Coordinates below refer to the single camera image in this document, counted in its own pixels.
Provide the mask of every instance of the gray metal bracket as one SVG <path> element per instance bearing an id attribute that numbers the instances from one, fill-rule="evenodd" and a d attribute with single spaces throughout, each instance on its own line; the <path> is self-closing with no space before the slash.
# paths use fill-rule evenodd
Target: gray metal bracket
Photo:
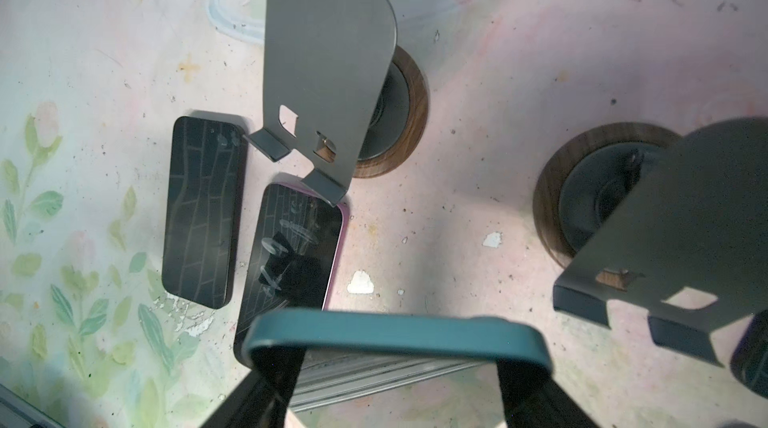
<path id="1" fill-rule="evenodd" d="M 768 309 L 768 119 L 687 135 L 619 204 L 555 281 L 553 304 L 608 327 L 608 299 L 648 309 L 653 341 L 720 365 L 710 334 Z M 598 282 L 624 278 L 625 287 Z M 717 296 L 665 303 L 684 287 Z"/>
<path id="2" fill-rule="evenodd" d="M 352 181 L 397 41 L 388 0 L 266 0 L 264 127 L 248 136 L 272 161 L 312 161 L 302 181 L 337 204 Z M 291 134 L 280 106 L 297 115 Z M 331 150 L 329 156 L 318 151 Z"/>

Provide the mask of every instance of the metal frame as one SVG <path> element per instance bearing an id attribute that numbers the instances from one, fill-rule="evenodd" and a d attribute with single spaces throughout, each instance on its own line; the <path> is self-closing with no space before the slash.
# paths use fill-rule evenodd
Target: metal frame
<path id="1" fill-rule="evenodd" d="M 395 52 L 388 0 L 266 0 L 264 127 L 251 144 L 278 161 L 293 149 L 312 161 L 303 179 L 333 205 L 352 181 L 357 157 Z M 280 106 L 298 117 L 294 135 Z M 332 162 L 316 152 L 330 141 Z"/>
<path id="2" fill-rule="evenodd" d="M 648 309 L 653 341 L 717 361 L 710 334 L 768 308 L 768 118 L 710 125 L 665 151 L 555 281 L 554 308 L 608 327 L 608 299 Z M 600 275 L 623 278 L 610 287 Z M 700 309 L 665 303 L 692 287 Z"/>

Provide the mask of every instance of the phone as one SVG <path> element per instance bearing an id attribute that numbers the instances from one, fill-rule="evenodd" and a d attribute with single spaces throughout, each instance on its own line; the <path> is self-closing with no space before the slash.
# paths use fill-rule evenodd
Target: phone
<path id="1" fill-rule="evenodd" d="M 174 124 L 163 286 L 208 308 L 232 298 L 246 159 L 244 130 L 183 116 Z"/>
<path id="2" fill-rule="evenodd" d="M 255 317 L 283 307 L 325 306 L 346 210 L 299 183 L 266 187 L 235 331 L 233 349 L 242 364 L 243 340 Z"/>

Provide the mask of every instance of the green leaf pattern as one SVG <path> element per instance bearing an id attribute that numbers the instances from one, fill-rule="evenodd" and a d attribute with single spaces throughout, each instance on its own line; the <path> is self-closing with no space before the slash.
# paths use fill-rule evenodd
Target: green leaf pattern
<path id="1" fill-rule="evenodd" d="M 178 365 L 194 355 L 198 344 L 200 344 L 200 338 L 193 337 L 187 332 L 182 332 L 170 347 L 171 353 L 174 354 L 174 364 Z"/>
<path id="2" fill-rule="evenodd" d="M 125 324 L 128 319 L 128 313 L 130 312 L 131 297 L 125 297 L 118 304 L 118 307 L 114 309 L 114 319 L 112 324 L 115 328 L 119 328 Z"/>
<path id="3" fill-rule="evenodd" d="M 88 375 L 85 373 L 85 361 L 83 359 L 83 349 L 80 346 L 77 338 L 69 337 L 67 341 L 67 354 L 69 355 L 69 364 L 81 381 L 88 379 Z"/>
<path id="4" fill-rule="evenodd" d="M 123 221 L 129 221 L 136 212 L 136 191 L 130 187 L 123 197 Z"/>
<path id="5" fill-rule="evenodd" d="M 41 360 L 48 357 L 48 338 L 45 336 L 45 327 L 41 324 L 32 330 L 32 352 Z"/>
<path id="6" fill-rule="evenodd" d="M 5 224 L 5 233 L 12 243 L 16 243 L 16 210 L 10 200 L 5 200 L 2 209 L 2 221 Z"/>
<path id="7" fill-rule="evenodd" d="M 125 238 L 123 238 L 123 228 L 120 224 L 120 220 L 112 221 L 107 228 L 109 237 L 113 243 L 118 245 L 121 250 L 125 251 Z"/>
<path id="8" fill-rule="evenodd" d="M 160 357 L 160 361 L 167 373 L 174 368 L 174 354 L 168 345 L 165 344 L 163 327 L 160 326 L 158 317 L 152 313 L 152 310 L 145 304 L 139 305 L 139 324 L 144 331 L 144 336 L 149 342 L 149 346 L 154 354 Z"/>
<path id="9" fill-rule="evenodd" d="M 130 259 L 130 265 L 128 265 L 128 271 L 131 273 L 138 273 L 144 269 L 144 265 L 147 264 L 146 253 L 136 253 L 134 257 Z"/>
<path id="10" fill-rule="evenodd" d="M 24 295 L 21 293 L 10 293 L 5 297 L 5 303 L 16 308 L 17 311 L 21 311 L 24 308 Z"/>
<path id="11" fill-rule="evenodd" d="M 120 271 L 113 264 L 109 265 L 109 278 L 118 288 L 123 287 L 123 280 L 120 278 Z"/>
<path id="12" fill-rule="evenodd" d="M 11 194 L 18 193 L 18 170 L 11 160 L 2 161 L 2 178 Z"/>
<path id="13" fill-rule="evenodd" d="M 64 197 L 56 191 L 46 191 L 36 197 L 29 210 L 44 220 L 50 220 L 62 209 Z"/>
<path id="14" fill-rule="evenodd" d="M 88 312 L 88 318 L 84 319 L 80 325 L 80 335 L 85 337 L 89 334 L 94 334 L 104 326 L 107 322 L 107 308 L 109 307 L 109 299 L 101 298 L 97 299 L 91 310 Z"/>
<path id="15" fill-rule="evenodd" d="M 154 428 L 160 414 L 160 401 L 158 399 L 158 387 L 154 380 L 149 378 L 139 396 L 139 416 L 145 428 Z"/>
<path id="16" fill-rule="evenodd" d="M 33 242 L 38 243 L 39 241 L 35 237 L 47 231 L 43 229 L 44 227 L 41 223 L 56 217 L 64 207 L 64 195 L 53 190 L 43 191 L 31 202 L 24 202 L 27 199 L 27 189 L 33 185 L 36 187 L 38 182 L 44 180 L 44 177 L 34 177 L 33 173 L 43 169 L 41 166 L 56 154 L 61 144 L 62 136 L 56 136 L 49 147 L 41 146 L 38 132 L 35 128 L 35 119 L 33 116 L 28 116 L 24 126 L 24 145 L 27 152 L 31 155 L 32 163 L 20 164 L 22 168 L 29 167 L 28 172 L 24 173 L 25 177 L 20 180 L 17 165 L 12 160 L 4 159 L 0 161 L 0 178 L 2 178 L 0 187 L 5 188 L 6 196 L 8 196 L 8 199 L 5 199 L 2 205 L 0 205 L 0 211 L 2 211 L 5 234 L 12 245 L 29 246 Z M 108 237 L 122 251 L 128 249 L 125 233 L 130 232 L 126 230 L 131 229 L 132 223 L 130 221 L 136 215 L 137 205 L 136 191 L 131 186 L 124 194 L 119 216 L 108 225 Z M 22 226 L 22 223 L 24 223 L 24 230 L 20 231 L 19 227 Z M 50 264 L 47 253 L 55 253 L 55 251 L 42 249 L 41 251 L 46 253 L 47 267 Z M 43 259 L 40 253 L 17 252 L 13 255 L 15 259 L 9 268 L 15 277 L 33 278 L 43 266 Z M 115 301 L 117 300 L 116 297 L 113 297 L 114 293 L 120 293 L 125 285 L 129 289 L 129 293 L 136 294 L 136 282 L 137 280 L 139 283 L 142 281 L 140 278 L 134 278 L 130 275 L 125 279 L 124 274 L 121 276 L 118 266 L 125 266 L 126 260 L 124 256 L 124 254 L 121 254 L 120 259 L 116 259 L 115 263 L 110 264 L 106 269 L 110 284 L 104 288 L 111 290 L 112 297 L 101 297 L 96 300 L 89 299 L 99 285 L 99 272 L 101 271 L 104 274 L 103 268 L 97 268 L 97 270 L 91 272 L 83 271 L 83 266 L 78 264 L 75 264 L 75 266 L 68 264 L 60 268 L 62 279 L 58 281 L 59 285 L 56 282 L 50 284 L 52 304 L 51 301 L 45 302 L 43 300 L 40 305 L 46 307 L 44 309 L 48 309 L 49 313 L 51 313 L 52 309 L 56 318 L 62 323 L 62 327 L 51 329 L 48 323 L 40 322 L 32 329 L 28 338 L 27 356 L 30 356 L 31 360 L 37 361 L 34 367 L 29 363 L 24 365 L 26 366 L 25 373 L 27 375 L 23 381 L 13 385 L 13 388 L 24 399 L 33 402 L 35 405 L 39 405 L 43 400 L 38 393 L 37 386 L 44 378 L 38 374 L 36 377 L 39 380 L 36 382 L 34 370 L 39 370 L 40 366 L 43 366 L 42 362 L 50 363 L 54 361 L 55 356 L 62 352 L 62 347 L 56 346 L 57 338 L 54 336 L 54 333 L 61 333 L 58 330 L 64 329 L 64 332 L 68 333 L 65 340 L 65 352 L 72 370 L 69 373 L 76 374 L 82 383 L 82 390 L 93 398 L 105 395 L 109 390 L 110 381 L 121 370 L 124 370 L 126 366 L 131 365 L 139 353 L 142 353 L 141 350 L 138 350 L 135 340 L 126 340 L 125 338 L 120 340 L 117 338 L 120 334 L 120 329 L 128 322 L 134 306 L 133 298 L 131 296 L 123 296 L 120 303 L 117 303 L 115 306 L 114 313 L 110 313 L 110 298 Z M 141 270 L 145 270 L 147 273 L 147 279 L 143 283 L 148 285 L 149 294 L 153 301 L 157 303 L 158 299 L 164 297 L 166 293 L 159 272 L 152 268 L 152 263 L 148 263 L 148 254 L 144 251 L 135 253 L 128 262 L 128 273 L 139 273 Z M 4 293 L 0 291 L 0 299 L 4 303 L 13 306 L 20 313 L 36 313 L 33 312 L 33 308 L 40 308 L 36 300 L 34 307 L 32 306 L 32 301 L 25 307 L 24 294 L 22 293 L 7 293 L 6 291 L 4 298 L 3 296 Z M 88 303 L 90 303 L 90 309 L 85 313 L 84 309 L 88 306 Z M 145 379 L 143 385 L 137 382 L 136 395 L 133 398 L 134 402 L 129 403 L 128 409 L 131 412 L 131 419 L 140 422 L 138 426 L 155 428 L 156 426 L 164 426 L 167 423 L 164 418 L 166 390 L 178 381 L 180 377 L 178 366 L 194 356 L 200 345 L 200 339 L 192 337 L 186 332 L 181 332 L 169 345 L 165 341 L 166 337 L 158 316 L 149 306 L 140 303 L 135 313 L 138 314 L 138 321 L 144 333 L 144 338 L 151 351 L 158 357 L 160 364 L 164 368 L 164 373 L 155 375 L 155 377 L 149 376 Z M 99 332 L 109 318 L 112 319 L 110 334 L 92 337 L 91 335 Z M 52 335 L 50 339 L 48 338 L 48 330 L 50 330 Z M 106 351 L 104 347 L 101 347 L 105 340 L 107 340 L 108 346 L 111 344 L 111 348 L 107 348 Z M 5 369 L 3 366 L 0 366 L 0 368 L 3 368 L 0 370 L 0 374 L 5 376 L 11 370 L 16 370 L 13 368 L 13 364 L 9 363 L 5 358 L 0 358 L 0 361 L 5 362 L 5 366 L 8 367 Z M 66 424 L 68 421 L 66 406 L 69 403 L 70 394 L 65 393 L 67 390 L 65 389 L 64 377 L 59 379 L 56 385 L 58 388 L 51 391 L 50 383 L 53 381 L 49 380 L 48 388 L 41 393 L 55 392 L 56 394 L 61 393 L 62 396 L 53 397 L 53 401 L 45 400 L 45 409 L 56 420 Z M 202 416 L 209 404 L 210 399 L 206 396 L 187 394 L 177 400 L 172 412 L 174 416 L 181 419 L 193 420 Z"/>
<path id="17" fill-rule="evenodd" d="M 40 145 L 38 144 L 38 130 L 34 127 L 34 116 L 27 116 L 27 124 L 24 126 L 24 143 L 27 145 L 29 154 L 36 154 Z"/>
<path id="18" fill-rule="evenodd" d="M 51 298 L 53 298 L 54 307 L 56 310 L 56 316 L 70 326 L 74 326 L 74 318 L 72 318 L 72 305 L 69 303 L 69 299 L 64 296 L 62 290 L 56 285 L 51 285 Z"/>
<path id="19" fill-rule="evenodd" d="M 11 271 L 18 277 L 31 278 L 40 269 L 42 257 L 37 253 L 25 253 L 16 257 Z"/>

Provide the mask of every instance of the painted surface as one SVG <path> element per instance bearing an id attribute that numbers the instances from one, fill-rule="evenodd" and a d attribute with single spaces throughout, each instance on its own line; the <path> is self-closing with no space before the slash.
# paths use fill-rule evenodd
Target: painted surface
<path id="1" fill-rule="evenodd" d="M 405 164 L 353 181 L 331 308 L 532 324 L 555 379 L 601 426 L 768 425 L 768 400 L 727 370 L 654 346 L 642 310 L 610 303 L 613 330 L 554 313 L 560 269 L 530 208 L 546 160 L 591 127 L 686 134 L 768 115 L 768 0 L 392 4 L 431 110 Z M 258 194 L 246 195 L 229 306 L 164 293 L 175 119 L 221 111 L 261 125 L 263 50 L 217 33 L 204 6 L 0 0 L 0 382 L 70 426 L 198 426 L 216 407 L 245 373 L 231 344 L 260 193 L 277 171 L 311 168 L 298 154 L 272 164 L 250 152 L 245 192 Z M 484 247 L 494 232 L 503 242 Z M 373 293 L 347 292 L 359 270 Z M 715 333 L 724 362 L 745 326 Z M 380 426 L 443 420 L 453 412 L 441 406 L 483 383 L 382 394 L 402 417 Z M 472 426 L 496 423 L 466 406 Z M 350 410 L 313 423 L 355 426 Z"/>

